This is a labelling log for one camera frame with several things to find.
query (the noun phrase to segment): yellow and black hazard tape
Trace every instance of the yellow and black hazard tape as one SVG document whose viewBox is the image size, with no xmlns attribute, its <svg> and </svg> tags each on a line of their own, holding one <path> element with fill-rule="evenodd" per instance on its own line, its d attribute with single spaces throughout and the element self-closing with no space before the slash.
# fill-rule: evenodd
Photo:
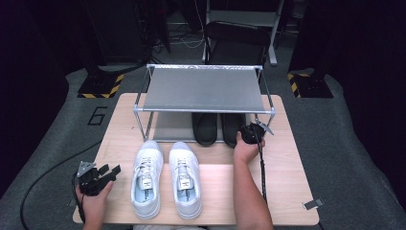
<svg viewBox="0 0 406 230">
<path fill-rule="evenodd" d="M 108 94 L 78 94 L 78 98 L 113 98 L 119 90 L 120 84 L 122 83 L 124 75 L 119 75 L 114 83 L 113 88 Z"/>
<path fill-rule="evenodd" d="M 289 79 L 290 86 L 292 87 L 293 94 L 295 98 L 301 98 L 301 92 L 299 92 L 298 85 L 295 82 L 295 76 L 300 77 L 310 77 L 308 74 L 287 74 L 287 78 Z"/>
</svg>

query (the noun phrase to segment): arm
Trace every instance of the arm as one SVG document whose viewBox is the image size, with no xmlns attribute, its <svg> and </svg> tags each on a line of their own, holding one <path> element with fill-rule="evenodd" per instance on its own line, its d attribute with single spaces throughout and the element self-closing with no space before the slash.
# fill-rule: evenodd
<svg viewBox="0 0 406 230">
<path fill-rule="evenodd" d="M 106 199 L 112 188 L 113 181 L 110 181 L 98 195 L 88 196 L 82 194 L 79 187 L 77 187 L 77 195 L 80 202 L 82 202 L 84 216 L 86 218 L 83 230 L 102 229 L 102 222 L 104 220 L 106 209 Z"/>
<path fill-rule="evenodd" d="M 248 163 L 258 155 L 257 145 L 248 145 L 237 133 L 234 151 L 234 212 L 238 229 L 274 229 L 268 205 L 251 175 Z"/>
</svg>

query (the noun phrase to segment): white shoe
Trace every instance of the white shoe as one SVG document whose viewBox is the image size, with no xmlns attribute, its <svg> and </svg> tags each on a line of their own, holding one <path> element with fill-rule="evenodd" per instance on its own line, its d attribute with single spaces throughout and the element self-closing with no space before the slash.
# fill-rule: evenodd
<svg viewBox="0 0 406 230">
<path fill-rule="evenodd" d="M 173 196 L 178 214 L 183 219 L 195 219 L 202 211 L 199 163 L 183 142 L 173 144 L 169 153 Z"/>
<path fill-rule="evenodd" d="M 131 201 L 140 219 L 155 218 L 160 209 L 159 177 L 164 154 L 158 143 L 146 141 L 135 158 L 131 185 Z"/>
</svg>

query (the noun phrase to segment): wooden table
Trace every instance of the wooden table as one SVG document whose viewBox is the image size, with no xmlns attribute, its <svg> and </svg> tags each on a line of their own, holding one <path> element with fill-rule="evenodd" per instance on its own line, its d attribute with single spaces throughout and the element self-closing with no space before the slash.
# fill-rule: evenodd
<svg viewBox="0 0 406 230">
<path fill-rule="evenodd" d="M 133 106 L 137 94 L 122 94 L 105 132 L 95 162 L 97 167 L 108 164 L 110 168 L 120 165 L 113 190 L 107 199 L 104 222 L 119 224 L 169 224 L 169 225 L 234 225 L 233 209 L 233 149 L 224 143 L 202 147 L 188 143 L 199 161 L 202 188 L 203 211 L 196 219 L 178 217 L 173 201 L 169 169 L 169 150 L 172 143 L 160 143 L 165 154 L 165 165 L 161 173 L 161 211 L 156 218 L 139 219 L 130 199 L 133 163 L 141 147 L 143 137 L 138 128 Z M 146 95 L 141 97 L 142 104 Z M 315 225 L 319 222 L 316 209 L 306 210 L 303 203 L 313 200 L 305 170 L 279 96 L 272 95 L 276 116 L 271 123 L 275 135 L 266 134 L 263 158 L 266 168 L 266 189 L 269 209 L 275 225 Z M 262 96 L 264 107 L 269 108 L 266 96 Z M 140 118 L 147 123 L 149 112 L 140 112 Z M 259 115 L 267 121 L 269 115 Z M 153 136 L 155 124 L 152 123 Z M 254 180 L 261 191 L 259 156 L 250 163 Z M 81 222 L 78 210 L 73 215 L 75 222 Z"/>
</svg>

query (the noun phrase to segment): chair backrest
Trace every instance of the chair backrest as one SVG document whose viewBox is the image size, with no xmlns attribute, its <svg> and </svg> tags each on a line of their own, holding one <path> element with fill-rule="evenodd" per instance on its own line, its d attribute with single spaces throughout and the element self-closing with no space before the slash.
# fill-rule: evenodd
<svg viewBox="0 0 406 230">
<path fill-rule="evenodd" d="M 210 63 L 209 58 L 211 56 L 215 56 L 211 46 L 212 40 L 215 40 L 217 43 L 232 42 L 234 44 L 241 43 L 258 46 L 261 48 L 262 54 L 261 63 L 256 64 L 262 65 L 266 60 L 267 51 L 271 43 L 268 32 L 260 27 L 225 21 L 213 21 L 207 24 L 204 29 L 204 37 L 206 42 L 206 64 Z"/>
</svg>

